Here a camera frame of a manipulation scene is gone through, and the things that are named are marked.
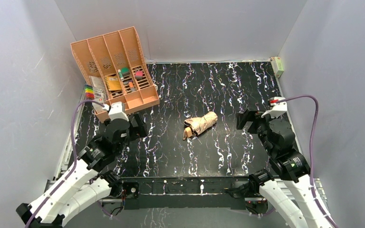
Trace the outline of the beige folding umbrella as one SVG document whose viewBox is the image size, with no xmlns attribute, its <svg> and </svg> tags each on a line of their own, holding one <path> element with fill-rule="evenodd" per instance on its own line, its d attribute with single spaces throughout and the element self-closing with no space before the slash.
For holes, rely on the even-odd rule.
<svg viewBox="0 0 365 228">
<path fill-rule="evenodd" d="M 208 112 L 203 117 L 194 117 L 184 121 L 183 140 L 198 136 L 216 124 L 218 116 L 215 112 Z"/>
</svg>

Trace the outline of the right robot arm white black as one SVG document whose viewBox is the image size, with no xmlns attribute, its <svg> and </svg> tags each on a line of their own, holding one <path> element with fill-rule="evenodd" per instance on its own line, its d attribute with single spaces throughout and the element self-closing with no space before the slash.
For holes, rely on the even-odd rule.
<svg viewBox="0 0 365 228">
<path fill-rule="evenodd" d="M 236 128 L 250 122 L 248 132 L 256 134 L 269 156 L 273 171 L 291 192 L 290 199 L 266 169 L 249 176 L 249 189 L 264 197 L 291 228 L 332 228 L 330 214 L 311 180 L 311 167 L 295 147 L 291 124 L 268 112 L 246 110 L 236 114 Z"/>
</svg>

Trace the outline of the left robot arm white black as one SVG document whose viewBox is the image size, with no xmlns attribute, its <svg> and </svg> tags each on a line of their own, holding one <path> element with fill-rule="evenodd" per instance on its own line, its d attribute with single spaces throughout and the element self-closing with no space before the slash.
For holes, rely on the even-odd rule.
<svg viewBox="0 0 365 228">
<path fill-rule="evenodd" d="M 107 120 L 105 131 L 80 151 L 77 161 L 40 197 L 21 203 L 16 213 L 27 228 L 63 228 L 74 216 L 99 200 L 120 197 L 124 181 L 102 170 L 122 154 L 131 141 L 148 134 L 141 114 Z"/>
</svg>

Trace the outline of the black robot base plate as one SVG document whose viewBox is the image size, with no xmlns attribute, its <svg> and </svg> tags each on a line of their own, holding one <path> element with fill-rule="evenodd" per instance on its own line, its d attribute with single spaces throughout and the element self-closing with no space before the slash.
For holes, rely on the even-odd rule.
<svg viewBox="0 0 365 228">
<path fill-rule="evenodd" d="M 123 177 L 126 209 L 230 208 L 266 213 L 272 206 L 248 177 Z"/>
</svg>

